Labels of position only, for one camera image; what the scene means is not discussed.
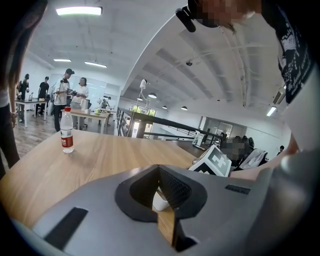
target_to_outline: fluorescent light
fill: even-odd
[[[89,7],[89,6],[75,6],[56,9],[58,15],[67,14],[91,14],[91,15],[101,15],[101,7]]]
[[[97,64],[97,63],[92,63],[92,62],[84,62],[85,64],[88,64],[88,65],[93,65],[93,66],[97,66],[97,67],[101,67],[101,68],[107,68],[106,65],[101,65],[101,64]]]
[[[153,99],[156,99],[156,98],[157,98],[157,95],[152,92],[152,93],[149,94],[149,97],[150,97],[150,98],[153,98]]]
[[[62,59],[62,58],[55,58],[54,61],[55,62],[71,62],[70,59]]]
[[[266,114],[267,117],[270,117],[276,110],[277,108],[275,106],[273,106],[270,111],[268,112],[268,114]]]

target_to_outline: water bottle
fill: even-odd
[[[66,106],[64,108],[64,113],[60,123],[61,142],[64,153],[71,153],[72,151],[74,151],[74,139],[72,135],[74,124],[72,122],[70,111],[71,107]]]

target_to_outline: security camera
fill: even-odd
[[[193,65],[193,63],[191,62],[191,60],[188,60],[186,63],[185,63],[187,66],[192,66]]]

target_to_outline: black t-shirt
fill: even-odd
[[[302,22],[306,22],[306,13],[296,9],[295,3],[291,1],[262,0],[261,4],[262,16],[274,28],[282,48],[279,69],[286,85],[286,102],[290,104],[304,86],[315,64],[306,37],[302,37],[300,31],[300,28],[304,28]]]
[[[38,98],[39,99],[45,99],[46,98],[46,92],[47,90],[49,90],[49,84],[48,83],[45,83],[45,82],[42,82],[40,84],[40,89],[39,89],[39,95],[38,95]]]
[[[19,82],[19,93],[21,93],[21,100],[26,99],[26,90],[29,88],[29,83],[27,81],[20,81]]]

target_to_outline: red bottle label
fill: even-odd
[[[74,139],[72,136],[72,129],[61,130],[61,143],[62,143],[62,147],[64,147],[64,148],[70,148],[74,145]]]
[[[73,136],[68,138],[61,138],[62,147],[64,148],[70,148],[74,145],[74,139]]]

